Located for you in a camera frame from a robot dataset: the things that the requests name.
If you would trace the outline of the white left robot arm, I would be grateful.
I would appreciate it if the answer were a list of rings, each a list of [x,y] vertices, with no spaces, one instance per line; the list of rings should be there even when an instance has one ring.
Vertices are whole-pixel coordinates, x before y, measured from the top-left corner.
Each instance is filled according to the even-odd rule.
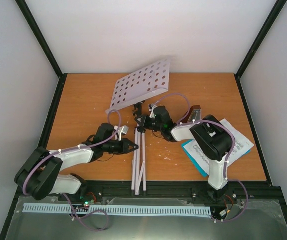
[[[47,150],[39,147],[34,150],[18,173],[14,182],[25,195],[40,201],[53,194],[68,194],[76,201],[83,201],[89,186],[81,176],[61,171],[83,164],[98,161],[104,154],[125,155],[139,149],[139,146],[124,136],[129,128],[103,123],[95,135],[76,147]]]

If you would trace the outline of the teal folder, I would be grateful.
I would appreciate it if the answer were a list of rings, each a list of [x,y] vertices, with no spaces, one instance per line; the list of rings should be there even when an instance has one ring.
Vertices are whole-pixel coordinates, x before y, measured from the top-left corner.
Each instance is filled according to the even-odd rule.
[[[244,155],[251,152],[251,149],[255,145],[250,142],[242,143],[237,141],[234,149],[228,159],[228,167],[230,167],[234,162],[243,157]],[[184,152],[187,154],[188,158],[198,169],[203,177],[207,177],[210,172],[209,161],[210,159],[206,157],[204,152],[201,150],[200,146],[195,140],[189,140],[181,145]]]

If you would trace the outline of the brown wooden metronome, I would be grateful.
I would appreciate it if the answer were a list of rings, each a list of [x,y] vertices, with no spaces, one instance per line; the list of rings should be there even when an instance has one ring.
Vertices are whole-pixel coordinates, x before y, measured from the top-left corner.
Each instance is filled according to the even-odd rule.
[[[187,116],[182,120],[183,124],[190,123],[193,120],[198,121],[202,119],[202,108],[200,105],[193,105],[190,107]]]

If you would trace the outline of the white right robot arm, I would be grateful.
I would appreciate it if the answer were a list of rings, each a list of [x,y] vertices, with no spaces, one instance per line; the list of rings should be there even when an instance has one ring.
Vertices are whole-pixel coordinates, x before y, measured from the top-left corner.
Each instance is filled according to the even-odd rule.
[[[150,114],[142,113],[142,103],[134,106],[133,116],[138,130],[159,132],[163,139],[176,143],[195,140],[209,159],[208,197],[220,201],[228,189],[228,161],[236,139],[213,115],[201,120],[175,123],[165,106],[149,105]]]

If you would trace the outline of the white tripod music stand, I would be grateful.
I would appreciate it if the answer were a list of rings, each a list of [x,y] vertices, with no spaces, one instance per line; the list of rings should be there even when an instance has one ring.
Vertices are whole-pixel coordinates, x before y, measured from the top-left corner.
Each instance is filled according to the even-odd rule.
[[[134,117],[144,115],[144,101],[169,91],[170,65],[171,59],[166,57],[117,80],[106,112],[134,106]],[[147,153],[146,133],[137,122],[134,134],[139,149],[134,151],[131,191],[138,196],[147,192]]]

